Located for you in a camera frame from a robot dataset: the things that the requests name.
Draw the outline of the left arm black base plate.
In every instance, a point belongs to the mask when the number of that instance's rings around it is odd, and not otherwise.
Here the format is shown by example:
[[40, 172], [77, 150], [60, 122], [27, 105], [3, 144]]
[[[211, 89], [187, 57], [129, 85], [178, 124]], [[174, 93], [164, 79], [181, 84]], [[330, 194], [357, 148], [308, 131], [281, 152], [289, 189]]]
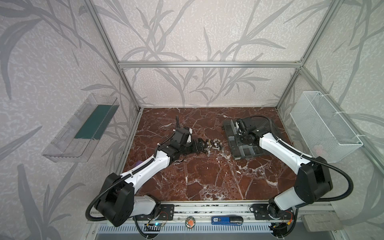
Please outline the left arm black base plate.
[[149, 215], [140, 215], [137, 217], [138, 221], [149, 221], [152, 219], [160, 221], [171, 221], [174, 218], [175, 205], [173, 204], [160, 204], [155, 206], [154, 210]]

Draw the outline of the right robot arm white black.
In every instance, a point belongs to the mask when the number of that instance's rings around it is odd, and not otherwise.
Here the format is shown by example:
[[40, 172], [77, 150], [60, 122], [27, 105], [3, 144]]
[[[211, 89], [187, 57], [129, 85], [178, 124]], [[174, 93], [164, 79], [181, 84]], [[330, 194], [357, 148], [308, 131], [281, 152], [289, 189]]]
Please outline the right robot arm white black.
[[[237, 119], [237, 133], [244, 145], [254, 145], [271, 153], [295, 174], [293, 187], [269, 200], [268, 213], [273, 219], [290, 208], [301, 208], [315, 202], [333, 202], [347, 198], [354, 190], [352, 178], [343, 170], [328, 164], [322, 157], [312, 157], [283, 141], [274, 130], [271, 119], [264, 117], [265, 124], [257, 124], [256, 116]], [[333, 189], [330, 171], [342, 175], [348, 183], [347, 190], [339, 196], [326, 198]]]

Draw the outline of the grey compartment organizer box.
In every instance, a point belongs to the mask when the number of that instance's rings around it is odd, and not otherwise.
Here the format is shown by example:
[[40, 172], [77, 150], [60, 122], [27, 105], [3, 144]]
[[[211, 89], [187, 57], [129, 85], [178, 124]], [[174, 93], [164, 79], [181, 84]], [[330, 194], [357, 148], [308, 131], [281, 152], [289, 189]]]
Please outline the grey compartment organizer box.
[[222, 129], [225, 131], [228, 145], [234, 160], [251, 159], [265, 154], [264, 150], [254, 145], [241, 142], [238, 134], [238, 125], [235, 120], [225, 120]]

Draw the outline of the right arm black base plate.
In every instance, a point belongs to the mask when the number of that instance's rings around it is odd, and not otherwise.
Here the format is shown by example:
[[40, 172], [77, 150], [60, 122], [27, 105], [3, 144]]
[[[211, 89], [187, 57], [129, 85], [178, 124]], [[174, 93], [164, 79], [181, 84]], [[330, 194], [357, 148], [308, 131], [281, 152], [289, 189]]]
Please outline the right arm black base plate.
[[295, 215], [292, 208], [283, 211], [270, 204], [253, 204], [249, 210], [256, 220], [292, 221]]

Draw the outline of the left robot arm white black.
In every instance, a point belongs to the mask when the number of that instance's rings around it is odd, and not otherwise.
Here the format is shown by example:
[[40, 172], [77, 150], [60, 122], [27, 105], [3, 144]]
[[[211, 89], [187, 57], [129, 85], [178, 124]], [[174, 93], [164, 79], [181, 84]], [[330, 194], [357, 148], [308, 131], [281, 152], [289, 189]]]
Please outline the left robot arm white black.
[[160, 214], [161, 203], [152, 196], [137, 196], [137, 191], [154, 175], [169, 167], [181, 156], [200, 154], [206, 141], [194, 139], [191, 128], [179, 128], [145, 161], [120, 175], [111, 173], [105, 179], [100, 193], [88, 205], [85, 217], [91, 222], [109, 221], [119, 227], [126, 220], [139, 216], [151, 219]]

